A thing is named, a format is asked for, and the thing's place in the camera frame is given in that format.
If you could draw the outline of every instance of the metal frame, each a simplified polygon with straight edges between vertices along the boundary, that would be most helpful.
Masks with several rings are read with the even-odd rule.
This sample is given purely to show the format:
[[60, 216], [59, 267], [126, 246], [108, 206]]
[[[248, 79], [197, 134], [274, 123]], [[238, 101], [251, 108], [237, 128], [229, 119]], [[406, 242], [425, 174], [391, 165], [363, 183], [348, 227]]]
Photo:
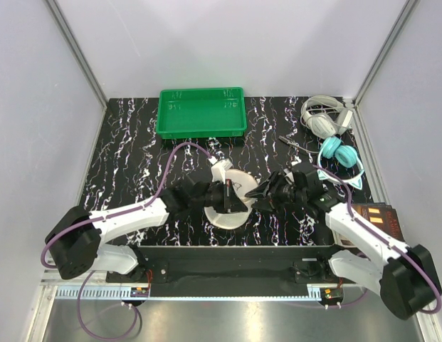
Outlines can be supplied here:
[[[85, 171], [83, 173], [82, 182], [80, 182], [80, 187], [77, 192], [77, 200], [74, 205], [77, 205], [80, 202], [80, 198], [83, 192], [83, 187], [85, 184], [86, 176], [88, 175], [90, 161], [93, 158], [93, 154], [95, 151], [95, 146], [99, 138], [100, 129], [102, 127], [105, 114], [107, 113], [108, 107], [104, 106], [104, 115], [100, 120], [99, 127], [93, 139], [93, 144], [91, 146], [90, 155], [88, 161], [86, 162]], [[105, 283], [105, 272], [96, 272], [88, 282], [88, 285], [103, 285]], [[84, 278], [78, 278], [71, 281], [71, 284], [80, 286], [83, 282]], [[36, 305], [34, 305], [34, 314], [32, 316], [31, 322], [28, 327], [28, 331], [25, 335], [26, 342], [41, 342], [43, 341], [43, 337], [45, 336], [48, 320], [50, 318], [51, 309], [53, 308], [53, 303], [55, 301], [58, 287], [61, 284], [67, 284], [67, 281], [63, 281], [60, 278], [58, 271], [56, 270], [45, 270], [43, 274], [43, 278], [41, 281], [41, 285], [37, 289], [37, 299]]]
[[366, 78], [363, 81], [363, 84], [360, 86], [357, 95], [354, 98], [355, 105], [359, 105], [362, 102], [364, 94], [367, 92], [369, 86], [371, 85], [374, 77], [379, 72], [381, 65], [383, 64], [385, 58], [389, 54], [391, 47], [394, 45], [396, 39], [399, 34], [403, 30], [406, 22], [409, 20], [410, 16], [414, 12], [416, 5], [420, 2], [420, 0], [407, 0], [404, 4], [401, 13], [398, 15], [393, 27], [387, 38], [385, 39], [384, 45], [382, 45], [379, 54], [376, 57], [376, 60], [373, 62], [372, 67], [369, 69], [369, 72]]
[[108, 104], [108, 99], [105, 96], [102, 88], [96, 77], [94, 76], [93, 70], [91, 70], [90, 65], [86, 61], [86, 57], [83, 55], [80, 46], [78, 45], [72, 30], [69, 27], [67, 20], [65, 19], [63, 12], [61, 11], [58, 2], [56, 0], [43, 0], [51, 13], [51, 16], [55, 20], [61, 34], [63, 35], [69, 49], [72, 51], [78, 65], [80, 66], [83, 75], [86, 77], [86, 81], [90, 85], [94, 92], [95, 97], [99, 100], [100, 104], [105, 109]]
[[[371, 189], [372, 198], [375, 202], [390, 203], [385, 190], [384, 181], [379, 171], [376, 158], [372, 151], [371, 142], [364, 126], [362, 114], [358, 105], [354, 108], [354, 120], [352, 121], [357, 148], [362, 156], [365, 165], [368, 183]], [[427, 315], [424, 313], [416, 314], [416, 321], [420, 327], [425, 342], [442, 342], [442, 328], [437, 315]]]

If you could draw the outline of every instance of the headphone ear cup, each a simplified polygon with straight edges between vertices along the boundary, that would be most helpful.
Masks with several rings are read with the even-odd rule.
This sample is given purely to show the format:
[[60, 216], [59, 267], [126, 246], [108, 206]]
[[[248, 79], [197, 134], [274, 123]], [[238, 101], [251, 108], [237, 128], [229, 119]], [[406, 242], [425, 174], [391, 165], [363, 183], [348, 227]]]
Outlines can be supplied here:
[[323, 142], [320, 150], [322, 151], [322, 156], [331, 159], [335, 155], [337, 148], [341, 145], [341, 139], [336, 137], [329, 137]]
[[306, 125], [316, 136], [322, 139], [327, 139], [337, 133], [333, 120], [325, 113], [312, 115], [312, 117], [306, 121]]
[[344, 167], [353, 167], [357, 164], [358, 153], [352, 146], [339, 146], [335, 158]]

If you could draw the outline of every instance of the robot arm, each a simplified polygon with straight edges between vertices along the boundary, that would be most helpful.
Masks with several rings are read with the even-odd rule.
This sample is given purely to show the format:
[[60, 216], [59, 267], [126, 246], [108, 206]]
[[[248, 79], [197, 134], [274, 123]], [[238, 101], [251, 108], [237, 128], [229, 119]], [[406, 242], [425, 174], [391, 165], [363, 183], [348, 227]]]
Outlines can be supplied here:
[[212, 182], [195, 182], [186, 176], [155, 199], [151, 197], [102, 211], [70, 209], [46, 237], [46, 243], [74, 224], [91, 222], [64, 234], [49, 248], [61, 278], [73, 279], [91, 270], [128, 274], [132, 281], [140, 279], [146, 271], [141, 254], [129, 246], [107, 242], [138, 229], [180, 219], [193, 208], [213, 207], [219, 213], [247, 212], [247, 206], [232, 191], [231, 181], [225, 177], [231, 167], [229, 160], [220, 160], [211, 167]]
[[339, 251], [328, 260], [332, 273], [381, 296], [397, 317], [407, 319], [436, 298], [428, 283], [399, 252], [416, 262], [442, 294], [427, 249], [421, 245], [411, 248], [356, 212], [352, 217], [344, 199], [323, 188], [317, 169], [310, 163], [294, 165], [291, 171], [284, 173], [274, 172], [246, 196], [259, 200], [253, 205], [256, 209], [274, 210], [284, 204], [304, 207], [310, 216], [352, 241], [367, 259], [347, 250]]

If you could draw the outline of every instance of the teal headphones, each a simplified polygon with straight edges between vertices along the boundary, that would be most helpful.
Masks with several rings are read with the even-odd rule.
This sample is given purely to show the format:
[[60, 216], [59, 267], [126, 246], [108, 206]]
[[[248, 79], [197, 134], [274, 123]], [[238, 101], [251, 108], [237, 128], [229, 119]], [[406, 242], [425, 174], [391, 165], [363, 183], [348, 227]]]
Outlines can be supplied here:
[[[320, 164], [322, 157], [327, 159], [335, 157], [335, 159], [344, 167], [354, 167], [356, 165], [359, 168], [359, 174], [350, 180], [344, 180], [344, 182], [357, 189], [361, 189], [363, 187], [362, 175], [364, 174], [362, 161], [358, 157], [357, 151], [352, 146], [341, 145], [341, 143], [341, 139], [336, 137], [329, 137], [326, 139], [320, 147], [319, 155], [317, 156], [317, 165], [322, 167]], [[332, 183], [339, 184], [335, 178], [330, 177], [322, 170], [318, 170], [317, 172], [320, 180], [329, 180]]]
[[341, 139], [329, 137], [320, 147], [320, 153], [327, 159], [335, 156], [336, 160], [344, 167], [353, 167], [357, 164], [358, 154], [352, 146], [341, 146]]

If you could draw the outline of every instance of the white vein pattern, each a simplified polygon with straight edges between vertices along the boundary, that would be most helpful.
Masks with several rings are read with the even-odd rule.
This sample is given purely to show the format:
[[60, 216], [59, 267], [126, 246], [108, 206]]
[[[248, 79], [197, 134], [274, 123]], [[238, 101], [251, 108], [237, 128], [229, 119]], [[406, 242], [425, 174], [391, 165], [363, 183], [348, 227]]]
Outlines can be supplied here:
[[[200, 144], [219, 159], [229, 158], [235, 168], [262, 182], [273, 171], [288, 167], [291, 161], [315, 161], [315, 155], [307, 155], [278, 140], [279, 135], [286, 135], [307, 149], [318, 150], [322, 141], [300, 124], [300, 107], [306, 99], [246, 98], [248, 129], [243, 137], [188, 141]], [[88, 210], [107, 209], [139, 202], [154, 194], [172, 148], [181, 142], [163, 141], [156, 135], [157, 105], [156, 98], [110, 100], [80, 205]], [[345, 144], [355, 146], [352, 132], [342, 139]], [[341, 177], [355, 172], [332, 160], [323, 160], [322, 164]], [[198, 180], [211, 180], [208, 161], [192, 147], [185, 147], [175, 155], [166, 186], [188, 174]], [[364, 189], [354, 192], [355, 202], [372, 200], [366, 179], [363, 180]], [[345, 196], [341, 187], [335, 189]], [[180, 221], [141, 229], [114, 243], [213, 247], [313, 245], [326, 240], [317, 235], [319, 225], [301, 208], [286, 206], [275, 213], [253, 210], [243, 227], [226, 231], [210, 224], [199, 210]]]

